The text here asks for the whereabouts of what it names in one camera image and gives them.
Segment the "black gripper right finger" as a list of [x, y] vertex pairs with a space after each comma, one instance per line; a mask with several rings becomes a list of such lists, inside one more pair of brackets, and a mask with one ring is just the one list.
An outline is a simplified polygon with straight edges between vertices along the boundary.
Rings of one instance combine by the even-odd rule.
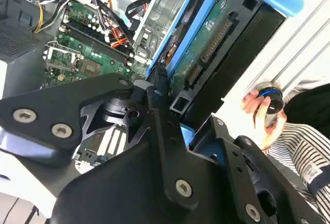
[[268, 223], [325, 222], [325, 136], [304, 124], [286, 123], [279, 138], [260, 150], [248, 137], [235, 140], [211, 117], [220, 136], [239, 148]]

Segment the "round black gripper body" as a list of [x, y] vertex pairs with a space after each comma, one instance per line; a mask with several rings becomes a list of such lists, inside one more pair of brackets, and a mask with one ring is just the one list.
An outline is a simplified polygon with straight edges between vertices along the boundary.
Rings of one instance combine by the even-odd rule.
[[70, 182], [51, 223], [242, 223], [220, 167], [190, 151], [174, 154], [171, 202], [152, 147], [140, 144]]

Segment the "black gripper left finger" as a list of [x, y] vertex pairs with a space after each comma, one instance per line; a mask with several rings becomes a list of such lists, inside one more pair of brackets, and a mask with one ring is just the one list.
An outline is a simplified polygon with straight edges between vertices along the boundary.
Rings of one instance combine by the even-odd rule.
[[149, 144], [171, 202], [169, 166], [178, 160], [176, 151], [187, 151], [179, 122], [166, 94], [154, 86], [141, 89], [118, 73], [2, 99], [1, 150], [47, 167], [64, 166], [84, 138], [120, 121], [131, 128], [122, 153]]

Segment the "person's bare hand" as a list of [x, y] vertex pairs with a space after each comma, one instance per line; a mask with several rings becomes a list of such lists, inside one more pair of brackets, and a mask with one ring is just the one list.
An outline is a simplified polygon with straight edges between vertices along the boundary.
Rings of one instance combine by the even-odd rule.
[[273, 125], [266, 124], [270, 97], [258, 95], [257, 90], [248, 93], [242, 100], [241, 109], [246, 114], [250, 138], [261, 150], [267, 150], [279, 138], [285, 126], [287, 116], [283, 110], [276, 114]]

